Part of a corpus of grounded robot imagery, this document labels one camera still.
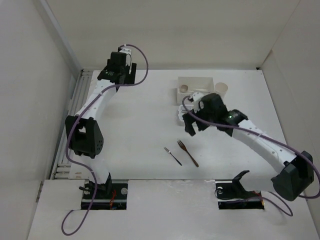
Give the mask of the brown fork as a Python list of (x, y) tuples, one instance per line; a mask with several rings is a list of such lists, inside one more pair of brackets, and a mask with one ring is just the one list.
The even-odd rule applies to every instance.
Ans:
[(199, 167), (199, 164), (198, 164), (197, 161), (193, 158), (193, 156), (189, 153), (189, 151), (187, 150), (185, 144), (184, 144), (180, 139), (177, 141), (177, 144), (179, 145), (179, 147), (180, 147), (183, 151), (185, 151), (185, 152), (188, 154), (188, 156), (190, 157), (190, 159), (192, 160), (192, 162), (194, 163), (194, 165), (198, 168), (198, 167)]

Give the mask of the beige wooden spoon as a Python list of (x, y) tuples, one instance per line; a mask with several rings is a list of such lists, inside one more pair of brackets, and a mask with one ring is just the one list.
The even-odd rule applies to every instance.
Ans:
[(189, 87), (188, 85), (181, 85), (179, 88), (181, 93), (187, 93), (187, 92), (200, 92), (200, 93), (208, 93), (209, 91), (206, 88), (194, 88)]

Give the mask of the small silver fork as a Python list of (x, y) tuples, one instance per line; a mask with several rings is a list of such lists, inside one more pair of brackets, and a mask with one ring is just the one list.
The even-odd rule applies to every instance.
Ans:
[(182, 163), (172, 154), (172, 152), (167, 148), (167, 147), (164, 147), (164, 150), (174, 158), (174, 160), (180, 165), (182, 166)]

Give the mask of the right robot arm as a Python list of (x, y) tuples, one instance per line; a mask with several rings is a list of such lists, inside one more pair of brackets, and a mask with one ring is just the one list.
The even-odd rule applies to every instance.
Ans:
[(272, 177), (258, 177), (257, 180), (246, 180), (244, 176), (249, 170), (241, 171), (232, 179), (232, 193), (241, 198), (250, 191), (266, 191), (278, 194), (287, 201), (304, 198), (302, 193), (320, 178), (320, 172), (313, 163), (312, 156), (275, 140), (260, 130), (243, 112), (228, 109), (217, 93), (203, 94), (194, 92), (182, 100), (191, 102), (192, 109), (183, 114), (184, 130), (190, 136), (196, 131), (204, 131), (216, 127), (231, 138), (243, 143), (275, 171)]

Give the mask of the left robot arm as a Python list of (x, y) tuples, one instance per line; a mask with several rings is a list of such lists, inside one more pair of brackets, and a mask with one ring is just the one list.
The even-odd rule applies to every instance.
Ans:
[(99, 156), (104, 137), (98, 120), (119, 86), (134, 84), (137, 65), (132, 62), (131, 54), (132, 51), (124, 47), (113, 51), (83, 107), (65, 120), (68, 148), (76, 158), (73, 160), (68, 155), (67, 159), (94, 173), (82, 190), (89, 194), (96, 193), (103, 199), (111, 195), (112, 179), (109, 171), (102, 168), (103, 159)]

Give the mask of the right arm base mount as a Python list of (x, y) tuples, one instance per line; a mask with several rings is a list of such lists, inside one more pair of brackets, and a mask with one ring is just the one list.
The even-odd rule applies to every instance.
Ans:
[(214, 195), (218, 200), (219, 210), (264, 210), (260, 191), (247, 191), (241, 185), (242, 177), (249, 170), (241, 171), (233, 179), (215, 180)]

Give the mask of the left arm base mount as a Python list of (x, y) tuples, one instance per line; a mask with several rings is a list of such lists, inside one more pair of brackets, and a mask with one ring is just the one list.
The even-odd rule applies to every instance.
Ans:
[[(91, 206), (91, 210), (126, 210), (128, 196), (128, 181), (127, 180), (112, 180), (107, 190), (104, 190), (101, 185), (98, 189)], [(94, 183), (85, 181), (84, 186), (80, 186), (82, 191), (81, 210), (87, 210), (94, 193)]]

